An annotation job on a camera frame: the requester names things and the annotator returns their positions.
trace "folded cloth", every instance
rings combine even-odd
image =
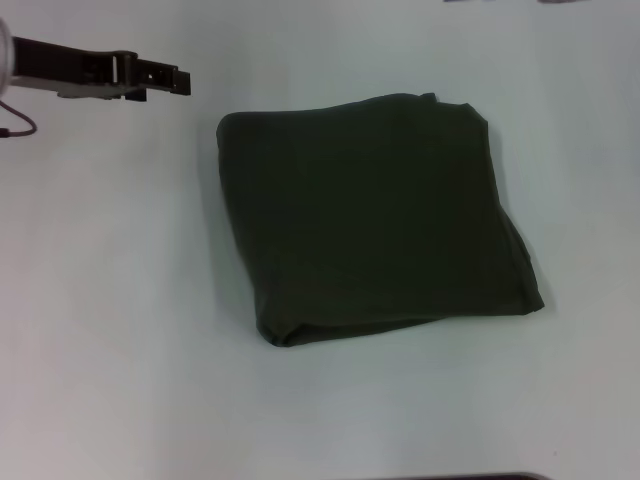
[[[544,306],[500,206],[487,122],[433,94],[234,113],[220,179],[277,346]]]

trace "white table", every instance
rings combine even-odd
[[[41,131],[0,141],[0,478],[638,478],[637,0],[6,0],[0,15],[18,36],[178,64],[194,94],[4,97]],[[266,344],[217,122],[432,91],[489,120],[547,308]]]

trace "fabric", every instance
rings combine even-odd
[[[235,113],[217,138],[258,330],[273,345],[543,307],[471,106],[396,94]]]

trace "cable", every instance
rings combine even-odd
[[[12,132],[8,128],[0,128],[0,138],[10,138],[10,137],[28,137],[29,135],[33,135],[38,131],[38,126],[36,122],[27,117],[24,113],[19,112],[13,107],[10,107],[2,100],[0,100],[0,107],[4,108],[6,111],[13,113],[16,117],[20,117],[22,120],[31,125],[30,130],[23,130],[21,132]]]

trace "white surface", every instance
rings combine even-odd
[[[0,142],[0,478],[639,478],[639,8],[5,1],[15,35],[176,63],[194,96],[5,96],[41,131]],[[492,125],[548,307],[269,346],[218,120],[431,91]]]

